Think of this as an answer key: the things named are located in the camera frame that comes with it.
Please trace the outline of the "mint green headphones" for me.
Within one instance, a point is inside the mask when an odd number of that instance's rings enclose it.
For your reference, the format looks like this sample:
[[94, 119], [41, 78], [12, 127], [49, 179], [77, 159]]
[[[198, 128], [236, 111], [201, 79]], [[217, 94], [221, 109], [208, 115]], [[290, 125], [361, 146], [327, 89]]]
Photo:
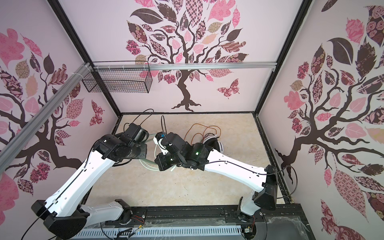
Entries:
[[[149, 135], [149, 137], [153, 137], [153, 138], [148, 139], [146, 141], [146, 143], [153, 142], [152, 140], [154, 139], [155, 134], [151, 134], [151, 135]], [[157, 150], [157, 145], [155, 144], [154, 154], [156, 153], [156, 150]], [[151, 161], [151, 160], [148, 160], [148, 159], [139, 159], [139, 161], [140, 161], [140, 163], [142, 164], [143, 167], [145, 167], [146, 169], [148, 169], [150, 171], [160, 171], [159, 166], [154, 161]], [[171, 172], [174, 171], [174, 169], [176, 167], [177, 166], [173, 166], [171, 168]]]

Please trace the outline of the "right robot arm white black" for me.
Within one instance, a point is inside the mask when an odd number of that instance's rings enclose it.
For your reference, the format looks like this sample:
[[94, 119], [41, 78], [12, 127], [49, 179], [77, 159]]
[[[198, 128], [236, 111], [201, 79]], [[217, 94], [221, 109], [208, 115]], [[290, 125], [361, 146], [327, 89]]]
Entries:
[[277, 174], [272, 165], [255, 167], [234, 160], [217, 149], [203, 144], [190, 145], [179, 135], [159, 132], [154, 143], [161, 148], [155, 163], [160, 171], [174, 166], [190, 170], [201, 170], [226, 176], [252, 189], [248, 197], [243, 197], [240, 212], [252, 216], [260, 209], [274, 211], [277, 207]]

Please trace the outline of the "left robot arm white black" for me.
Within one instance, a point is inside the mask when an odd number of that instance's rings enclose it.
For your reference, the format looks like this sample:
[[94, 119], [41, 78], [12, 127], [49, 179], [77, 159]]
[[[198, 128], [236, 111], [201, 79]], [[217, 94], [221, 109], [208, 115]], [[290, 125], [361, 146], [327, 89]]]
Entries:
[[79, 169], [53, 195], [37, 200], [33, 212], [44, 226], [62, 240], [76, 236], [83, 228], [107, 221], [126, 225], [133, 216], [132, 208], [123, 200], [89, 206], [81, 201], [96, 181], [113, 165], [124, 159], [146, 157], [149, 133], [131, 123], [117, 135], [107, 134], [97, 140]]

